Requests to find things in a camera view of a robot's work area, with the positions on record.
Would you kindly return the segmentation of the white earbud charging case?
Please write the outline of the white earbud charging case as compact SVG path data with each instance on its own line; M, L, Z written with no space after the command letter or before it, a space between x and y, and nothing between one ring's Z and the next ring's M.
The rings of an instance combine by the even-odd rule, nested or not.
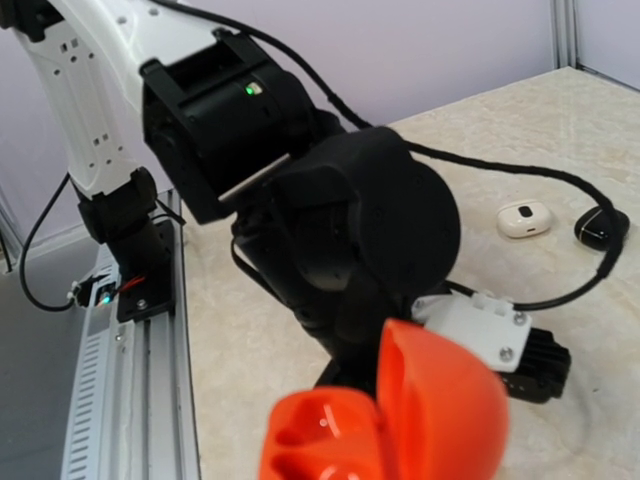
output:
M502 207L496 215L498 231L511 239L547 232L553 223L551 210L538 200L524 200Z

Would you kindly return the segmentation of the red round charging case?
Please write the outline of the red round charging case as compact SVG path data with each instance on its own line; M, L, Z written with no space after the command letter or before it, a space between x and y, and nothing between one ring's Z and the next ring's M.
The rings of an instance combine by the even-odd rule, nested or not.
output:
M506 388L453 341L384 326L377 393L316 387L271 411L261 479L492 479L509 433Z

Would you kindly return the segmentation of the black earbud charging case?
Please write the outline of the black earbud charging case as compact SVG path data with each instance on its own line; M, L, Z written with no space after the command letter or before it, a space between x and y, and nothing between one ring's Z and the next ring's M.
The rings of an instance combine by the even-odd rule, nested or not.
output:
M600 207L593 207L578 218L574 235L582 245L596 251L606 251L612 235L611 222Z

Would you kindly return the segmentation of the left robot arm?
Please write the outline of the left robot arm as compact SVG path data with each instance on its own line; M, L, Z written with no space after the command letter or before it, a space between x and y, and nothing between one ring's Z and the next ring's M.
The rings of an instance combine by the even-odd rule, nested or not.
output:
M104 73L194 219L231 219L236 265L329 354L321 383L375 390L384 322L438 289L460 247L454 196L412 145L333 92L318 108L270 36L178 1L5 1L1 26L39 70L64 181L123 276L168 257Z

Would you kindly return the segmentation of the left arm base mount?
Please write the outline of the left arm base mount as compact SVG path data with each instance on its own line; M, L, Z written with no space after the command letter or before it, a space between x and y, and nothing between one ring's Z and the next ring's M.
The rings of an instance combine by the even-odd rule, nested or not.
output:
M121 323L175 311L174 223L152 220L156 200L155 181L144 168L108 195L80 198L90 236L107 246L119 269L120 285L112 293Z

